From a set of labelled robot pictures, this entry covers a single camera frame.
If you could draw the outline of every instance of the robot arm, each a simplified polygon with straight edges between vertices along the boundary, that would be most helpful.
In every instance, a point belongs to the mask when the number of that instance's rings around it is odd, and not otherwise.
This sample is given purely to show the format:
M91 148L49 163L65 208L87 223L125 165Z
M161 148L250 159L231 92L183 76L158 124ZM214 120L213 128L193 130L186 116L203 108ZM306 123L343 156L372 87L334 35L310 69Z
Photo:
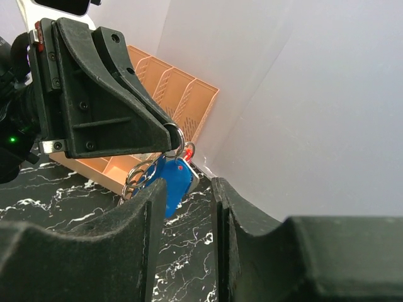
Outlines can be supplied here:
M32 3L18 2L26 14ZM167 125L172 119L135 75L122 33L92 30L88 16L43 18L34 28L30 16L24 19L28 34L12 47L0 45L1 182L14 179L23 161L37 161L30 153L35 142L42 153L74 159L179 146ZM29 72L32 83L24 85Z

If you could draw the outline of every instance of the metal key ring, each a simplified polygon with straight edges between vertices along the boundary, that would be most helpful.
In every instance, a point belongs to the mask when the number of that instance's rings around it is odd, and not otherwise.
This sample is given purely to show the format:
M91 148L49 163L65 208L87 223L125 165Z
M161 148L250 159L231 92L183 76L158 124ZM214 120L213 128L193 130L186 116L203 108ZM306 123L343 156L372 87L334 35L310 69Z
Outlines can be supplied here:
M191 146L191 148L193 149L193 152L191 153L191 157L190 157L190 159L189 160L191 160L194 156L195 156L195 153L196 153L196 146L195 146L195 144L194 143L192 143L192 142L187 142L187 143L185 143L185 148L187 147L187 146Z
M136 176L137 174L140 174L140 173L144 173L144 170L140 169L140 170L135 171L135 172L133 173L133 176L132 176L132 177L134 177L134 176ZM133 194L133 189L131 189L130 186L132 186L132 185L135 184L135 183L137 183L137 181L130 181L129 184L125 184L125 185L123 186L123 188L122 188L122 196L121 196L121 199L122 199L123 201L128 201L128 198L126 198L126 195L127 195L127 194L129 194L129 193L130 193L130 194Z
M135 177L137 174L144 173L143 169L137 170L132 174L132 177ZM137 181L129 181L126 182L122 189L122 195L128 193L128 189L134 189L134 186L137 184Z
M149 159L149 160L145 160L145 161L137 164L132 170L130 170L130 172L127 176L127 179L126 179L126 185L131 189L137 189L138 187L141 187L143 184L145 184L147 181L149 181L157 172L157 166L155 165L155 163L156 163L155 160ZM143 171L143 173L144 173L144 170L139 170L139 168L146 164L150 164L150 166L154 165L154 170L152 171L152 173L147 175L142 181L140 181L138 183L136 182L136 184L130 184L130 181L132 180L132 178L138 174L137 171Z
M174 126L178 130L178 133L179 133L179 136L180 136L180 139L181 139L181 144L179 145L179 148L177 149L176 154L174 156L165 154L165 156L168 159L177 159L178 157L181 156L182 152L184 151L184 134L183 134L183 131L182 131L181 128L179 128L179 126L177 124L174 124L174 123L168 123L168 124L165 124L164 126Z

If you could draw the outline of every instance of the screw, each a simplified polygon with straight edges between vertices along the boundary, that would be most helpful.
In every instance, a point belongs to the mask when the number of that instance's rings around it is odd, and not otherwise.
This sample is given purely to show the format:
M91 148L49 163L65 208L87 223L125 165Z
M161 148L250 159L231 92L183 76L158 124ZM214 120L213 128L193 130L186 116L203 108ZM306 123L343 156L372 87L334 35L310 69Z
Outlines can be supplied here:
M52 83L53 83L54 86L60 87L60 81L59 81L59 78L58 78L58 77L55 77L55 78L52 80Z
M95 148L95 146L94 146L94 143L93 142L87 142L86 143L86 148L88 149L88 150L94 150L94 148Z
M55 55L54 52L50 52L50 53L48 54L48 57L49 57L50 60L56 61L56 55Z
M81 110L87 110L88 109L88 104L86 102L80 102L80 109Z
M53 148L54 148L55 150L60 150L62 147L63 147L63 145L62 145L62 143L60 143L60 142L55 142L55 143L53 144Z
M119 43L119 42L120 42L120 38L119 38L119 36L116 35L116 34L113 34L113 35L112 35L112 40L113 40L115 43Z

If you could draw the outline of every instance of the white wall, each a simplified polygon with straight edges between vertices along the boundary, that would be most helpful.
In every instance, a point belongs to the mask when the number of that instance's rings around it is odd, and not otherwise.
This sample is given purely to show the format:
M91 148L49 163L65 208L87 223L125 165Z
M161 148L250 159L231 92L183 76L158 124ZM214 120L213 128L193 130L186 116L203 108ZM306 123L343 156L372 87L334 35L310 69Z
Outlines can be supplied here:
M25 32L25 26L14 0L3 0L0 2L0 36L9 44L13 44L14 39Z
M403 215L401 11L172 0L157 55L222 90L196 163L279 219Z
M102 0L90 5L88 15L95 25L113 28L125 35L126 43L155 55L170 0Z

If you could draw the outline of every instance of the black mounting bracket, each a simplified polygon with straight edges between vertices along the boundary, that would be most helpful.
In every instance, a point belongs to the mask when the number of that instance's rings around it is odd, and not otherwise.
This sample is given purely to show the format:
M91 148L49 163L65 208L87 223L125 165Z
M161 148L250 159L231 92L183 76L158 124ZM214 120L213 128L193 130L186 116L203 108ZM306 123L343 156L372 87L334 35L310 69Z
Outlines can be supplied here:
M71 158L179 147L172 119L140 83L119 31L61 18L31 32L29 59L42 141Z

